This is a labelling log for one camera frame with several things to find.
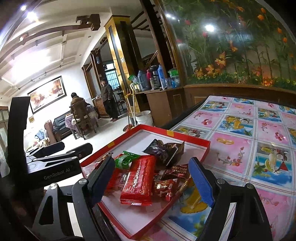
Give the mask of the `green candy wrapper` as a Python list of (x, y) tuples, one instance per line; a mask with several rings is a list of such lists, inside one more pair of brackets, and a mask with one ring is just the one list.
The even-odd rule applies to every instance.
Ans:
[(129, 170), (132, 162), (140, 157), (138, 154), (123, 151), (120, 155), (115, 158), (115, 167), (123, 170)]

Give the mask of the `blue water bottle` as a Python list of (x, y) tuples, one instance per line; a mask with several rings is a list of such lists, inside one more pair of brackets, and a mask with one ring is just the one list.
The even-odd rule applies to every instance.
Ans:
[(163, 72), (161, 64), (158, 67), (158, 75), (159, 75), (159, 80), (161, 82), (162, 89), (165, 90), (166, 82), (165, 82), (164, 72)]

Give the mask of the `dark purple snack packet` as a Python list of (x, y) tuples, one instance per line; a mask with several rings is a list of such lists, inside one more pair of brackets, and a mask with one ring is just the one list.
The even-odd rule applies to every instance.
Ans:
[(161, 140), (154, 139), (143, 152), (155, 156), (160, 165), (168, 167), (177, 150), (175, 144), (164, 144)]

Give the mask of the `red long snack packet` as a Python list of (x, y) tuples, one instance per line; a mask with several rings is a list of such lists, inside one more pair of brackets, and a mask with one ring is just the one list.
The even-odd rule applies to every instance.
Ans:
[(152, 205), (152, 184), (156, 157), (140, 156), (132, 162), (127, 180), (120, 195), (120, 203), (135, 206)]

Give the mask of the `red floral candy packet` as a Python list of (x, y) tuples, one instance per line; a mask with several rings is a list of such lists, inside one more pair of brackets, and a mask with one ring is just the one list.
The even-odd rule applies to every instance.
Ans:
[(178, 179), (157, 180), (154, 182), (152, 196), (170, 202), (177, 191)]

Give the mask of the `gold brown snack packet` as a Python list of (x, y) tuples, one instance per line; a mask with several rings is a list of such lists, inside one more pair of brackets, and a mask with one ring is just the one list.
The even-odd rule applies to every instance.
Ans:
[(180, 161), (181, 156), (184, 154), (185, 142), (182, 143), (166, 143), (166, 148), (168, 151), (168, 157), (165, 161), (166, 167), (171, 168), (178, 161)]

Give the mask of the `glass floral display cabinet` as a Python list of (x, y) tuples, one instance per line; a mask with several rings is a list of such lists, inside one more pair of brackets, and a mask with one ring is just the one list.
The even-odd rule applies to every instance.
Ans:
[(186, 84), (295, 90), (295, 36), (259, 1), (161, 1)]

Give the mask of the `patterned plastic tablecloth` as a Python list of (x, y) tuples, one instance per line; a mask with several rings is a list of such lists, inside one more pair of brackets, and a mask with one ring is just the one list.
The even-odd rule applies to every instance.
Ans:
[(242, 97), (203, 97), (154, 125), (210, 142), (205, 168), (232, 185), (255, 186), (274, 240), (295, 240), (295, 105)]

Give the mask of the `dark sofa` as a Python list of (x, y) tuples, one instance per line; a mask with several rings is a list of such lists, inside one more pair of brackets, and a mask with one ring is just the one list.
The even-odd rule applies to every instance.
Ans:
[(66, 126), (65, 118), (70, 114), (70, 111), (58, 116), (53, 122), (53, 134), (59, 142), (62, 139), (71, 135), (71, 130)]

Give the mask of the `standing person dark coat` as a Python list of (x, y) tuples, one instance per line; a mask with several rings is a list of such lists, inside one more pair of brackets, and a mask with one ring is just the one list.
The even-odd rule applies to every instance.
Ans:
[(110, 116), (111, 121), (115, 122), (118, 120), (118, 112), (113, 97), (113, 89), (106, 79), (101, 80), (101, 98), (106, 113)]

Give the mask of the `framed wall painting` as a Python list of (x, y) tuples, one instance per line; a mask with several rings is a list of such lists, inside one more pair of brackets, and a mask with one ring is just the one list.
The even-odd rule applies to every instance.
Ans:
[(40, 85), (27, 94), (30, 97), (30, 108), (33, 114), (50, 104), (67, 96), (62, 76)]

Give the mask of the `white plastic bucket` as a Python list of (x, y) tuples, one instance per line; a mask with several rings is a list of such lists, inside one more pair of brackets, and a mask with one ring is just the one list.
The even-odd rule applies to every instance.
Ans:
[(135, 114), (138, 125), (154, 126), (154, 121), (150, 110), (141, 111)]

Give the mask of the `seated person in brown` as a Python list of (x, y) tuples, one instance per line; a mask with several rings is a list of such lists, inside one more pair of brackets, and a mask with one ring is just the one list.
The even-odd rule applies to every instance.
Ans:
[(75, 126), (77, 127), (81, 137), (85, 139), (85, 130), (93, 129), (93, 124), (91, 123), (91, 119), (86, 109), (88, 104), (82, 97), (79, 97), (75, 92), (71, 93), (71, 97), (72, 101), (70, 108), (71, 113), (74, 116), (74, 120), (76, 121)]

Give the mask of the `brown manly snack packet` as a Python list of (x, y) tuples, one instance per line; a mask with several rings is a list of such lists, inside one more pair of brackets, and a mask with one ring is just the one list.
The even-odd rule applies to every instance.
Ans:
[(170, 180), (170, 179), (187, 179), (190, 176), (188, 164), (175, 165), (170, 169), (165, 169), (160, 173), (160, 180)]

